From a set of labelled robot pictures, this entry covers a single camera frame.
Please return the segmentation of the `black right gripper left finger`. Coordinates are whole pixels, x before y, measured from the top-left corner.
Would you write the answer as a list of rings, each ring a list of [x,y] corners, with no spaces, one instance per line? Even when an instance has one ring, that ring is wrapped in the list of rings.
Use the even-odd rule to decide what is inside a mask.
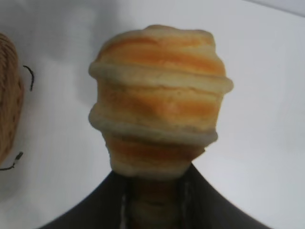
[[[44,225],[45,229],[119,229],[127,178],[111,172],[75,207]]]

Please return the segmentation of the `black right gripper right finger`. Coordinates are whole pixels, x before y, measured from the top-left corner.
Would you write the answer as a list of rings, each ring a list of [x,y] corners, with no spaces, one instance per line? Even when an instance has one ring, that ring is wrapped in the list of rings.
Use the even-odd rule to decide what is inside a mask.
[[[223,197],[191,165],[185,173],[186,229],[264,229],[252,218]]]

